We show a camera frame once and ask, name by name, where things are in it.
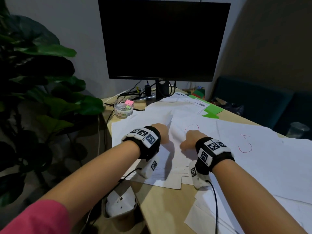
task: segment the red pen marking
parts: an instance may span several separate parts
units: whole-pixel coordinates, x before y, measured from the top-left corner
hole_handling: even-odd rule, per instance
[[[246,139],[246,137],[245,136],[248,136],[248,137],[250,137],[249,135],[242,135],[242,136],[244,136],[244,138],[245,138],[245,140],[248,142],[248,144],[250,144],[249,143],[249,141]],[[250,151],[252,151],[252,145],[250,144],[250,147],[251,147],[251,149],[249,150],[249,151],[247,151],[247,152],[243,152],[243,151],[241,151],[241,149],[240,149],[240,147],[238,146],[238,149],[239,149],[239,151],[241,151],[242,153],[249,153]]]
[[[192,125],[197,125],[197,124],[192,124]],[[189,125],[188,127],[190,127],[190,126],[192,126],[192,125]],[[187,129],[188,127],[185,128],[184,132],[186,131],[186,129]],[[198,125],[197,125],[197,128],[198,128],[198,130],[199,130],[199,126],[198,126]]]

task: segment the pink sleeve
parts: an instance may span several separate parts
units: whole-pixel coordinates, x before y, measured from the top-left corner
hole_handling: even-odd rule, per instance
[[[69,234],[68,211],[54,200],[39,200],[14,218],[0,234]]]

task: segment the person's left hand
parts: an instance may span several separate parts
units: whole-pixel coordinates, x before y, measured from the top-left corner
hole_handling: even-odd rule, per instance
[[[161,144],[165,144],[169,142],[169,129],[166,125],[156,123],[151,126],[155,127],[159,131],[160,136],[161,136],[161,141],[160,141]]]

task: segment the forearm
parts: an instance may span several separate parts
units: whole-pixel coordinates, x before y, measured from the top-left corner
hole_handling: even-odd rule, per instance
[[[213,174],[246,234],[306,233],[279,202],[234,161],[221,161],[213,168]]]
[[[136,143],[125,141],[88,162],[41,199],[63,204],[74,225],[117,184],[139,156]]]

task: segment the black monitor screen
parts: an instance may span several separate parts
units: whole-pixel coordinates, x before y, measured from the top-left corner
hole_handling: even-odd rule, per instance
[[[98,1],[110,78],[212,80],[230,3]]]

